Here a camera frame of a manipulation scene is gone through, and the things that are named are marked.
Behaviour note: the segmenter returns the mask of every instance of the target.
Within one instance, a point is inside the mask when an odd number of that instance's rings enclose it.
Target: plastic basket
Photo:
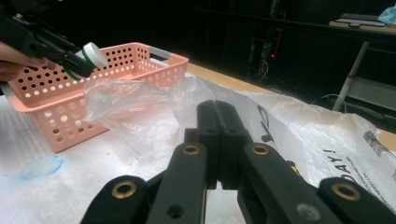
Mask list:
[[[107,66],[93,71],[90,78],[136,79],[171,86],[187,70],[187,58],[140,43],[101,51],[107,57]],[[158,58],[167,61],[162,63]],[[26,69],[8,82],[8,90],[3,92],[17,111],[32,115],[49,147],[59,152],[106,131],[82,121],[86,113],[82,88],[90,78],[75,81],[61,66],[55,70]]]

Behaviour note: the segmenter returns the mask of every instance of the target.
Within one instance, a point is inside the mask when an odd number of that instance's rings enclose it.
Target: metal leg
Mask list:
[[[364,55],[366,54],[367,49],[370,46],[369,41],[364,41],[363,45],[361,46],[361,51],[359,51],[358,57],[356,58],[355,62],[353,63],[352,69],[350,70],[346,82],[344,83],[343,88],[340,91],[340,94],[338,95],[337,101],[335,102],[334,107],[332,108],[333,111],[339,111],[341,104],[345,100],[347,93],[349,91],[349,88],[352,85],[353,78],[356,75],[356,72],[358,71],[359,67],[361,66],[361,61],[363,61]]]

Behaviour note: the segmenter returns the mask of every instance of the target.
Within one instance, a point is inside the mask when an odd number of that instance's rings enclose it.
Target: blue stain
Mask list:
[[[64,160],[56,155],[48,155],[40,157],[34,161],[29,162],[23,169],[21,177],[23,179],[33,179],[40,176],[48,176],[57,172]]]

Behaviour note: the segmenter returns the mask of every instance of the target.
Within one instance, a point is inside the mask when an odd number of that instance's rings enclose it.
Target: blue plastic bag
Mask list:
[[[378,19],[386,24],[396,24],[396,6],[385,9]]]

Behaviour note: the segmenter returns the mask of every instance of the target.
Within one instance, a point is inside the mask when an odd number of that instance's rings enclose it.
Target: human hand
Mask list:
[[[0,81],[15,79],[26,66],[55,69],[56,64],[46,58],[37,59],[23,54],[9,45],[0,42]]]

